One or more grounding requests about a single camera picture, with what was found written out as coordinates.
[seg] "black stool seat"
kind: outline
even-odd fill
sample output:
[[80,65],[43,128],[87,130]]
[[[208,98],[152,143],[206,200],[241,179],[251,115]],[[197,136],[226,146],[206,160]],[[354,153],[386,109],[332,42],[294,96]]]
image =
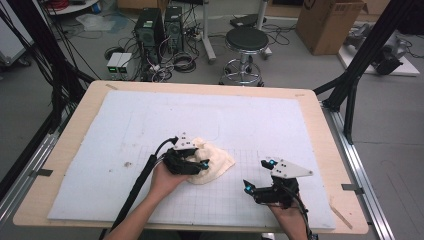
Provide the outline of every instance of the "black stool seat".
[[238,27],[226,35],[228,47],[235,51],[261,51],[268,46],[267,35],[256,28]]

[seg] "floor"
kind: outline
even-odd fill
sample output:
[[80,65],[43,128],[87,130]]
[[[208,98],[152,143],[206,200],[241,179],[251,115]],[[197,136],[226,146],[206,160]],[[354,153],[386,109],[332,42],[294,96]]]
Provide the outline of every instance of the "floor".
[[[83,32],[75,20],[64,19],[64,26],[74,35],[76,46],[101,79],[109,79],[104,52],[130,37],[134,23],[118,15],[110,15],[118,28],[110,32]],[[237,57],[225,48],[220,34],[231,29],[233,16],[211,20],[211,42],[217,60],[208,64],[204,48],[197,44],[200,56],[192,73],[174,73],[170,83],[217,84],[222,66]],[[267,24],[291,27],[295,20],[270,18]],[[254,57],[262,71],[265,87],[314,89],[338,77],[344,68],[335,55],[312,56],[294,31],[282,33],[288,45],[270,46],[273,55],[263,60]],[[402,36],[417,55],[424,55],[424,39]],[[281,43],[288,43],[279,37]],[[424,72],[424,60],[406,58]],[[77,57],[80,69],[91,70]],[[0,72],[0,178],[2,179],[26,144],[51,111],[51,87],[37,66],[13,66]],[[424,75],[417,77],[376,76],[364,74],[358,86],[353,141],[377,198],[396,239],[421,239],[424,234]],[[320,100],[330,92],[319,95]],[[12,223],[12,217],[0,225],[0,239],[95,239],[101,229],[30,228]],[[378,239],[372,228],[366,235],[321,235],[321,239]]]

